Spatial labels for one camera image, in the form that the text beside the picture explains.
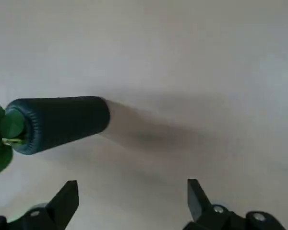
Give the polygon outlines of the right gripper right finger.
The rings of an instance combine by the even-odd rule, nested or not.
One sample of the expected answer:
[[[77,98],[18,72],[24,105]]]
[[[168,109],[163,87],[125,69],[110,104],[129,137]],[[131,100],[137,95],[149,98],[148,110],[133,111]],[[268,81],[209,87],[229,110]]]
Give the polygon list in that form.
[[[283,230],[284,226],[271,214],[250,211],[245,217],[220,204],[212,204],[198,180],[187,181],[188,207],[193,221],[185,230]]]

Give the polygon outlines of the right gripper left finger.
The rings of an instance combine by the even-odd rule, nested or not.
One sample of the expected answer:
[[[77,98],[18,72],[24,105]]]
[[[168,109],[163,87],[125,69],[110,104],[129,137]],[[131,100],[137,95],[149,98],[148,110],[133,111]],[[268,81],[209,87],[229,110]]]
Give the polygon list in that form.
[[[0,216],[0,230],[64,230],[78,206],[78,183],[68,181],[45,206],[35,207],[12,222]]]

